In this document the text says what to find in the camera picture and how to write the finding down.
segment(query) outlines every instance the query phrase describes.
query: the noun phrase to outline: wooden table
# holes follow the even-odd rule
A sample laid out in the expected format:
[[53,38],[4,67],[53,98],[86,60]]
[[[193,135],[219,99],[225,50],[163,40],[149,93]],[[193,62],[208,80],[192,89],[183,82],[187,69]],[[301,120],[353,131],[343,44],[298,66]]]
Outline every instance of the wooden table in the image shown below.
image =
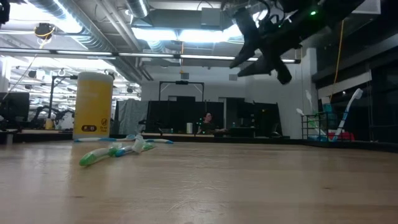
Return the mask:
[[262,144],[0,146],[0,223],[398,223],[398,154]]

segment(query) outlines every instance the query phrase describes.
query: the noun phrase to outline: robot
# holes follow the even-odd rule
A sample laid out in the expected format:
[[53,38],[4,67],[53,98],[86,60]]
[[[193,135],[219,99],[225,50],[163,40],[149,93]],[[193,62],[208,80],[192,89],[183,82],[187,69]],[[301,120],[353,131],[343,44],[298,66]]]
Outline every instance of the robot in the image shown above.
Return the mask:
[[258,0],[268,9],[267,16],[253,21],[246,8],[239,9],[233,16],[244,37],[244,45],[230,68],[237,67],[254,56],[259,49],[259,59],[242,69],[239,77],[256,74],[278,73],[281,84],[288,84],[292,76],[280,56],[290,49],[301,48],[300,43],[316,34],[324,27],[334,27],[349,16],[364,0],[271,0],[278,9],[291,13],[288,18],[279,20],[278,15],[270,15],[270,7],[265,0]]

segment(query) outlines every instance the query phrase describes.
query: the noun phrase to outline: gray curtain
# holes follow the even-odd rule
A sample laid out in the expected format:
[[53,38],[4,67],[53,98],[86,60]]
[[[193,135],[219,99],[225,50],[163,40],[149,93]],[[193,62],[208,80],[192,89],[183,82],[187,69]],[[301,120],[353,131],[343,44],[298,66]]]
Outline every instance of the gray curtain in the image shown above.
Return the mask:
[[147,119],[147,112],[148,101],[119,101],[119,134],[139,134],[145,125],[138,125],[138,122]]

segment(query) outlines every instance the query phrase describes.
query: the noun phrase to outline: label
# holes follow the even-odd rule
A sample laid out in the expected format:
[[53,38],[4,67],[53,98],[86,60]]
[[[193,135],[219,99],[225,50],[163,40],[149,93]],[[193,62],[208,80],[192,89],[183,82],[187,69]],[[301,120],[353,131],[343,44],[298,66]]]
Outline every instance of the label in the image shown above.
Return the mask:
[[109,135],[112,84],[79,80],[76,96],[75,134]]

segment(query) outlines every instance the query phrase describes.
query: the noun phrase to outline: red object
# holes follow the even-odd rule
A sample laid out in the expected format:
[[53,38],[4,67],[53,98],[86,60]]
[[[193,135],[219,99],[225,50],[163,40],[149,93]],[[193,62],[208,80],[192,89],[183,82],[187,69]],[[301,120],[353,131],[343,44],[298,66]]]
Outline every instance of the red object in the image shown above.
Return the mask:
[[[335,132],[330,132],[328,133],[328,137],[330,140],[332,140],[335,137]],[[349,133],[349,132],[345,132],[345,133],[340,133],[340,135],[338,136],[337,140],[349,140],[349,141],[354,141],[354,134],[353,133]]]

